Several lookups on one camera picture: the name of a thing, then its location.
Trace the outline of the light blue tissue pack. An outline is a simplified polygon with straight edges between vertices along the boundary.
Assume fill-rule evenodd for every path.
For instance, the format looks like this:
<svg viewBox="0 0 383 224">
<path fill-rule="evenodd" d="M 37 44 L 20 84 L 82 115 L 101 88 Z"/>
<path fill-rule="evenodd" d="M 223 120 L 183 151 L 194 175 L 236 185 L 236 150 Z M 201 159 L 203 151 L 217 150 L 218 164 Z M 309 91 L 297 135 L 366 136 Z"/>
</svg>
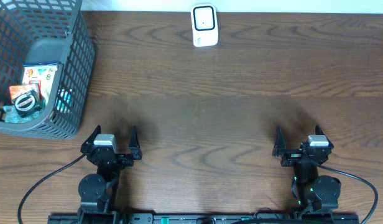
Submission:
<svg viewBox="0 0 383 224">
<path fill-rule="evenodd" d="M 73 106 L 72 102 L 72 89 L 65 90 L 61 89 L 58 92 L 60 98 L 57 100 L 56 109 L 61 113 L 69 113 L 70 107 Z"/>
</svg>

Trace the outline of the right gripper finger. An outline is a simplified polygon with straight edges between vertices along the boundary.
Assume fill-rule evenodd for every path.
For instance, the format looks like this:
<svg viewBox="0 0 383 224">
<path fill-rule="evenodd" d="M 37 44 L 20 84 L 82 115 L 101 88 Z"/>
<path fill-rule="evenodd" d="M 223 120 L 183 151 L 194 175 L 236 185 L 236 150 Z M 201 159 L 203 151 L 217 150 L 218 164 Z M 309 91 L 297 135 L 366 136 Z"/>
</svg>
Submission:
<svg viewBox="0 0 383 224">
<path fill-rule="evenodd" d="M 325 133 L 323 132 L 323 130 L 320 128 L 320 126 L 317 124 L 316 126 L 315 126 L 315 134 L 318 134 L 318 135 L 325 135 Z M 334 148 L 334 145 L 333 145 L 333 143 L 329 140 L 329 142 L 330 142 L 330 145 L 329 146 L 327 146 L 327 147 L 330 147 L 330 148 Z"/>
<path fill-rule="evenodd" d="M 286 144 L 283 132 L 280 126 L 276 127 L 275 143 L 272 151 L 272 156 L 283 156 L 286 152 Z"/>
</svg>

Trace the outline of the large yellow snack bag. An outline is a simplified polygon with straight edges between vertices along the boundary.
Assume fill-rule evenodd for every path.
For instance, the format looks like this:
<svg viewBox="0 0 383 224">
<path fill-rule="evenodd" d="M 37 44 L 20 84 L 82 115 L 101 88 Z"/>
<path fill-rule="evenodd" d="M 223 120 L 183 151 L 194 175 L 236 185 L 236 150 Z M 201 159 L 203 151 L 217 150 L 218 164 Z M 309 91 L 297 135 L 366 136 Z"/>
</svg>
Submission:
<svg viewBox="0 0 383 224">
<path fill-rule="evenodd" d="M 47 104 L 57 70 L 58 65 L 56 63 L 45 65 L 24 65 L 22 84 L 37 84 L 40 98 Z"/>
</svg>

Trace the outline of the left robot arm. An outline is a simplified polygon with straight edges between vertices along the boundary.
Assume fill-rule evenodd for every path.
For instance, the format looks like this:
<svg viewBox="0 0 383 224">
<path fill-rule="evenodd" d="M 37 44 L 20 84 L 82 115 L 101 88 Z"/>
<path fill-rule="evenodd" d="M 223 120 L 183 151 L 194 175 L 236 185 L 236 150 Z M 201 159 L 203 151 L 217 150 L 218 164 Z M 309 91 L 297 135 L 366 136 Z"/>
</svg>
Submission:
<svg viewBox="0 0 383 224">
<path fill-rule="evenodd" d="M 132 128 L 129 153 L 117 152 L 115 136 L 102 134 L 97 126 L 81 145 L 81 153 L 97 167 L 94 174 L 86 175 L 78 185 L 81 197 L 78 223 L 127 223 L 127 215 L 114 207 L 121 171 L 142 159 L 137 128 Z"/>
</svg>

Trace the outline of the small orange carton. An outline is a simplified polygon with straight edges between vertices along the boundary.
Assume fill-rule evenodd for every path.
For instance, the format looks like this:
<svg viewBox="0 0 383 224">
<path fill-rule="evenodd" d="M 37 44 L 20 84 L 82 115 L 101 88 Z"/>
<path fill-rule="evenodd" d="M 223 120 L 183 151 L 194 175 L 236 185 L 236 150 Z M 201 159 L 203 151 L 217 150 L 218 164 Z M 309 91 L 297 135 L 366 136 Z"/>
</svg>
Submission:
<svg viewBox="0 0 383 224">
<path fill-rule="evenodd" d="M 9 87 L 9 92 L 11 96 L 11 101 L 14 101 L 18 96 L 23 95 L 29 91 L 36 92 L 39 95 L 39 86 L 38 84 L 27 84 L 27 85 L 13 85 Z"/>
</svg>

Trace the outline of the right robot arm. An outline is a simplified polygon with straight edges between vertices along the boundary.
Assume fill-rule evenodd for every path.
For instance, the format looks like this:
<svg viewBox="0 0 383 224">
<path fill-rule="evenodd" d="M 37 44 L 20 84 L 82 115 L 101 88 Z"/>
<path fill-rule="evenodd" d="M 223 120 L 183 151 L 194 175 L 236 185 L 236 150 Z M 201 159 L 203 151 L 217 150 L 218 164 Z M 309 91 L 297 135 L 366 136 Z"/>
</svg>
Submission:
<svg viewBox="0 0 383 224">
<path fill-rule="evenodd" d="M 315 134 L 301 142 L 298 149 L 287 148 L 281 128 L 276 129 L 272 155 L 281 158 L 282 167 L 293 168 L 292 193 L 300 206 L 292 214 L 295 219 L 316 214 L 330 215 L 338 208 L 341 182 L 335 177 L 318 174 L 318 166 L 328 160 L 333 148 L 319 126 L 315 126 Z"/>
</svg>

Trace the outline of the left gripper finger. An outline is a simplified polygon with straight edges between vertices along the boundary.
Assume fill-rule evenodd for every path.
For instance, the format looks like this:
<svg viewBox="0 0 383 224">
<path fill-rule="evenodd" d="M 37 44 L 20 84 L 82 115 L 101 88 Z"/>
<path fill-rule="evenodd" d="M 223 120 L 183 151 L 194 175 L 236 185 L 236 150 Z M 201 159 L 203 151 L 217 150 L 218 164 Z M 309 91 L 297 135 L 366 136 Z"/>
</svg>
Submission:
<svg viewBox="0 0 383 224">
<path fill-rule="evenodd" d="M 89 154 L 93 150 L 94 140 L 96 139 L 97 135 L 99 135 L 99 134 L 101 134 L 101 126 L 97 125 L 97 127 L 92 132 L 92 134 L 81 145 L 80 152 L 82 154 Z"/>
<path fill-rule="evenodd" d="M 132 127 L 132 133 L 129 139 L 128 149 L 131 152 L 133 160 L 142 159 L 142 151 L 137 137 L 137 128 L 136 126 Z"/>
</svg>

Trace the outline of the teal snack packet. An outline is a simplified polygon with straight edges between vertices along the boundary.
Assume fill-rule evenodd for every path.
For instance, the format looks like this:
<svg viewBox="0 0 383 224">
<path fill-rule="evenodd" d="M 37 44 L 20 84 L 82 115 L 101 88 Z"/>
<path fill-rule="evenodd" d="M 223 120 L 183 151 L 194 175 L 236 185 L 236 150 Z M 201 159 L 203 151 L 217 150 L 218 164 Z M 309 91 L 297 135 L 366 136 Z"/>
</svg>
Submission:
<svg viewBox="0 0 383 224">
<path fill-rule="evenodd" d="M 44 107 L 38 106 L 37 108 L 32 108 L 28 111 L 22 111 L 20 114 L 16 110 L 16 107 L 14 105 L 4 106 L 3 109 L 5 111 L 4 121 L 6 123 L 20 124 L 20 123 L 28 123 L 38 118 L 40 114 L 43 112 Z"/>
</svg>

